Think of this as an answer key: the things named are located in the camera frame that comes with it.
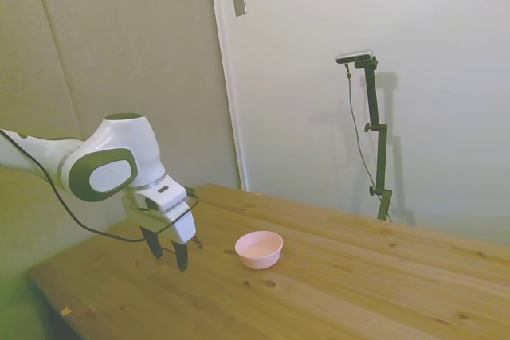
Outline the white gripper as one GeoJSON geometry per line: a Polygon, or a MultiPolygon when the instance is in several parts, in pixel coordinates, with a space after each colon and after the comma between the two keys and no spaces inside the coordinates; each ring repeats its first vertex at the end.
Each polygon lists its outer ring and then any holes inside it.
{"type": "Polygon", "coordinates": [[[167,235],[173,240],[172,245],[178,269],[181,272],[187,270],[188,248],[186,242],[196,234],[193,214],[188,203],[181,201],[162,213],[153,209],[142,210],[136,207],[128,196],[122,196],[121,201],[127,219],[142,226],[140,231],[143,234],[143,239],[156,259],[163,256],[163,249],[156,232],[170,226],[163,230],[163,235],[167,235]]]}

